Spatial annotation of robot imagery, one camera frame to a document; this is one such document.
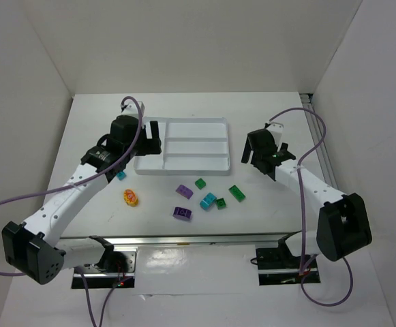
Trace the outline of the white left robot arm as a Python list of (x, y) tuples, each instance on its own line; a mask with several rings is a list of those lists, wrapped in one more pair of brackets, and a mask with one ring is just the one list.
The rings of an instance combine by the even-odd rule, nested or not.
[(71, 187), (53, 196), (22, 223), (9, 222), (2, 230), (5, 259), (40, 285), (51, 282), (61, 270), (94, 265), (114, 268), (123, 256), (100, 236), (61, 242), (62, 233), (91, 198), (103, 190), (134, 156), (162, 151), (157, 121), (151, 133), (133, 116), (120, 115), (109, 134), (82, 157), (69, 179)]

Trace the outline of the teal long lego brick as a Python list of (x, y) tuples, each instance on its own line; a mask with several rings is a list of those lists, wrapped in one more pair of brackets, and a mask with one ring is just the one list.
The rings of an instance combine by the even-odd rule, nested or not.
[(118, 172), (118, 173), (117, 173), (117, 178), (118, 178), (119, 180), (122, 181), (125, 177), (126, 177), (126, 174), (125, 174), (124, 172)]

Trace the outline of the green square lego brick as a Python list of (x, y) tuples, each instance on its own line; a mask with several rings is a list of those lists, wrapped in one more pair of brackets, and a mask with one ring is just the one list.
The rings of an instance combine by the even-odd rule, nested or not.
[(206, 182), (202, 179), (202, 178), (199, 178), (199, 179), (197, 179), (196, 181), (195, 181), (195, 186), (198, 188), (198, 189), (203, 189), (204, 187), (206, 187)]

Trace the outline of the aluminium side rail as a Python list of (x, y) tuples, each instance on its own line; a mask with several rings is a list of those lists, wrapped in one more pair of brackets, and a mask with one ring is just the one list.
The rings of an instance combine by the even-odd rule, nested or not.
[[(302, 106), (308, 110), (314, 111), (314, 107), (312, 104), (311, 93), (300, 93), (299, 94)], [(309, 126), (309, 130), (312, 136), (314, 143), (318, 143), (318, 141), (323, 137), (323, 127), (320, 121), (316, 116), (311, 113), (305, 114), (307, 119), (307, 124)], [(330, 186), (337, 188), (337, 181), (335, 180), (335, 175), (333, 173), (333, 169), (331, 166), (331, 161), (329, 159), (328, 151), (326, 149), (326, 145), (323, 142), (317, 149), (316, 154), (318, 156), (318, 161), (320, 163), (320, 168), (322, 171), (322, 175), (324, 177), (324, 181)]]

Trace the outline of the white compartment tray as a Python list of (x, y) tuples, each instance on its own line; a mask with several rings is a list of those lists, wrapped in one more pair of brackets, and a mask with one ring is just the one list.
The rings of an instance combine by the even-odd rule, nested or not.
[(145, 117), (157, 121), (162, 152), (134, 158), (139, 175), (228, 176), (230, 149), (225, 118)]

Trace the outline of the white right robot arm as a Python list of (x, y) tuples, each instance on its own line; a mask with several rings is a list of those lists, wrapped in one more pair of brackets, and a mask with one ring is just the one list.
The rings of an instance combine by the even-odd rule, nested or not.
[(288, 144), (279, 143), (280, 133), (270, 127), (248, 133), (241, 162), (250, 163), (301, 197), (301, 212), (309, 206), (318, 218), (312, 231), (294, 232), (278, 240), (289, 258), (322, 254), (336, 262), (371, 244), (372, 235), (365, 203), (357, 193), (344, 192), (297, 163)]

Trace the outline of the green long lego brick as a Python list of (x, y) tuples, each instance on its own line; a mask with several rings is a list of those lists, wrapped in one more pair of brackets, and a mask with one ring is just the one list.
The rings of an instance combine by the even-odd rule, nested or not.
[(238, 201), (238, 202), (242, 202), (245, 199), (245, 194), (236, 186), (233, 185), (232, 187), (230, 187), (228, 189), (228, 191), (234, 196), (234, 198)]

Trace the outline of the teal curved lego brick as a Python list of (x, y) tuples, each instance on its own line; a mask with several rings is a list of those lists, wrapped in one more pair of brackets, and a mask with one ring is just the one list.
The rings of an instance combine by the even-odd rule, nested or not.
[(203, 199), (200, 201), (200, 207), (204, 209), (205, 211), (209, 210), (212, 205), (216, 201), (216, 196), (212, 193), (208, 193)]

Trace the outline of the purple curved lego brick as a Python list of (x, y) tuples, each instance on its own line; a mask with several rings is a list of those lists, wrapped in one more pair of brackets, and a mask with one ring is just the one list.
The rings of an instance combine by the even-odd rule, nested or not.
[(176, 189), (176, 192), (183, 196), (184, 198), (187, 198), (188, 200), (193, 196), (194, 192), (186, 187), (185, 185), (179, 185)]

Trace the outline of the small green lego brick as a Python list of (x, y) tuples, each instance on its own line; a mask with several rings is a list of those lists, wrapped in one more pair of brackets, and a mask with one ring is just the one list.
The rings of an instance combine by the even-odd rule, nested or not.
[(221, 210), (221, 209), (224, 209), (227, 207), (225, 199), (223, 199), (223, 198), (216, 199), (215, 203), (216, 203), (218, 210)]

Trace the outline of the yellow butterfly lego brick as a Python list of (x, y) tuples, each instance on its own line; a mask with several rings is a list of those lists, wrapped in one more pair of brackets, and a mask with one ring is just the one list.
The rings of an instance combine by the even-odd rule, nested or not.
[(126, 189), (123, 192), (123, 199), (128, 206), (135, 207), (138, 205), (138, 197), (132, 189)]

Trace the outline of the purple flower lego brick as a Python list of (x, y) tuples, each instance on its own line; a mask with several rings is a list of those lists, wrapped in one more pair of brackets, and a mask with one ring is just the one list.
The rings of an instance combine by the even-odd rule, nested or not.
[(190, 221), (192, 219), (192, 212), (189, 209), (176, 206), (172, 216), (179, 220)]

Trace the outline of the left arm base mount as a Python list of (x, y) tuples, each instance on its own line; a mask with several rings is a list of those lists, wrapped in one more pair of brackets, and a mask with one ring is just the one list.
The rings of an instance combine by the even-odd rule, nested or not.
[(135, 269), (137, 248), (119, 247), (106, 268), (94, 264), (84, 265), (82, 272), (88, 288), (100, 290), (110, 289), (118, 284), (119, 289), (131, 289), (135, 286)]

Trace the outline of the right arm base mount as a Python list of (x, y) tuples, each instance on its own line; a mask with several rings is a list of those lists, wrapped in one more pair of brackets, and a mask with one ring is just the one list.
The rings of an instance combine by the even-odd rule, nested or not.
[(300, 284), (305, 278), (306, 283), (320, 283), (318, 265), (313, 261), (305, 272), (299, 274), (300, 258), (278, 248), (257, 248), (256, 256), (250, 263), (258, 269), (260, 286)]

